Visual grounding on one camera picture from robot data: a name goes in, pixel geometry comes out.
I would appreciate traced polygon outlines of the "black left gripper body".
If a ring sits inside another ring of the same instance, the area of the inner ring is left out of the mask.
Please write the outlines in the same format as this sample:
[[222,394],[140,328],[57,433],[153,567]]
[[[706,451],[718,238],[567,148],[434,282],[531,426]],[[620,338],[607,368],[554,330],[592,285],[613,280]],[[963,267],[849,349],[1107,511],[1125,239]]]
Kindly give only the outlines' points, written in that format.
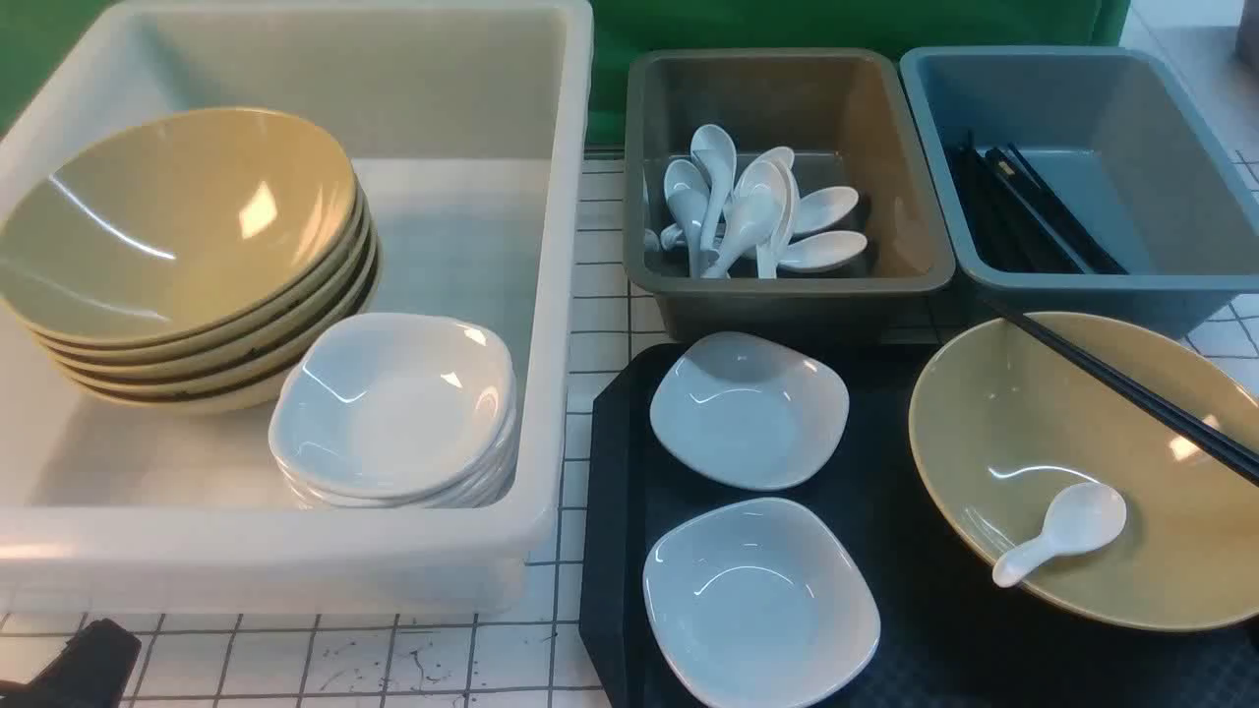
[[144,642],[112,619],[82,627],[31,682],[3,682],[3,707],[118,707]]

